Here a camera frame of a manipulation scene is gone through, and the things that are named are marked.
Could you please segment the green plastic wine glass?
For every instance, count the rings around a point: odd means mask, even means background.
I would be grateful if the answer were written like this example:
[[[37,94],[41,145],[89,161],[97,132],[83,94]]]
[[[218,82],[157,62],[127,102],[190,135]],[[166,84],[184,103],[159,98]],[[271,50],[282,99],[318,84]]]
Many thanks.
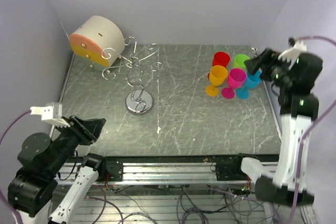
[[[245,54],[237,54],[233,61],[233,68],[238,68],[247,71],[245,61],[250,60],[250,57]]]

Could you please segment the blue plastic wine glass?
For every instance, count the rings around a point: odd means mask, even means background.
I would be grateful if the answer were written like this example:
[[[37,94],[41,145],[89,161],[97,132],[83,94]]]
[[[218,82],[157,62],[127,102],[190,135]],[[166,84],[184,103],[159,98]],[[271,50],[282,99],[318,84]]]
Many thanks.
[[[258,70],[255,74],[247,73],[245,82],[236,90],[236,96],[242,100],[247,99],[249,97],[249,90],[256,88],[261,83],[260,75],[260,70]]]

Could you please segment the pink plastic wine glass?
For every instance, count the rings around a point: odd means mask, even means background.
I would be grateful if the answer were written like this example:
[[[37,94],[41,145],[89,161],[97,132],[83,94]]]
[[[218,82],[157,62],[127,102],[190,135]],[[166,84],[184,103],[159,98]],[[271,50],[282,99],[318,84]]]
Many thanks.
[[[240,88],[247,78],[246,71],[239,68],[233,68],[227,78],[227,87],[221,91],[222,97],[232,99],[235,97],[235,90]]]

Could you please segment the red plastic wine glass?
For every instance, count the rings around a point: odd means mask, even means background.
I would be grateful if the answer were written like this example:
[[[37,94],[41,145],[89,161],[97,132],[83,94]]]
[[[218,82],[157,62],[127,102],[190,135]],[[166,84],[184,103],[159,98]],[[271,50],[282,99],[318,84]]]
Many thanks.
[[[230,55],[226,52],[219,51],[214,54],[212,66],[222,66],[227,69],[230,62]]]

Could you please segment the orange plastic wine glass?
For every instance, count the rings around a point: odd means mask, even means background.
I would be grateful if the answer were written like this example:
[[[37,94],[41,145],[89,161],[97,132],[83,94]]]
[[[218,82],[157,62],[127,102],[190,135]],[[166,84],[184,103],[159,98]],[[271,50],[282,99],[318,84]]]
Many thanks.
[[[219,94],[218,86],[222,85],[228,76],[228,70],[221,66],[212,66],[209,72],[209,82],[205,88],[205,93],[210,97],[215,97]]]

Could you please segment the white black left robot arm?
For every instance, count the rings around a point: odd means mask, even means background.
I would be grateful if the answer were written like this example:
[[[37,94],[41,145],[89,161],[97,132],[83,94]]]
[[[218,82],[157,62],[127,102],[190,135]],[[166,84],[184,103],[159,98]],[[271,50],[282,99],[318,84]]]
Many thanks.
[[[48,213],[58,185],[56,175],[79,145],[91,145],[98,140],[106,123],[105,119],[83,120],[76,116],[65,121],[69,126],[58,127],[60,135],[55,140],[45,133],[34,133],[22,144],[17,156],[22,167],[7,194],[17,223],[71,223],[90,187],[112,177],[112,164],[106,157],[87,154],[67,194],[54,212]]]

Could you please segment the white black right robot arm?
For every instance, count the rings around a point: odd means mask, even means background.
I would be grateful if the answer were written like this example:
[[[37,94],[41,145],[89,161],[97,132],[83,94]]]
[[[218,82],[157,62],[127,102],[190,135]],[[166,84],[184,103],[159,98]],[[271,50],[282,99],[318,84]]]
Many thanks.
[[[283,206],[304,206],[314,202],[308,192],[306,167],[309,146],[308,128],[316,122],[318,98],[311,93],[322,71],[323,60],[301,51],[294,59],[284,59],[280,53],[265,49],[257,57],[245,61],[247,72],[279,87],[278,102],[282,123],[281,147],[276,171],[271,173],[261,161],[243,155],[241,162],[231,167],[236,179],[248,176],[255,184],[256,198]]]

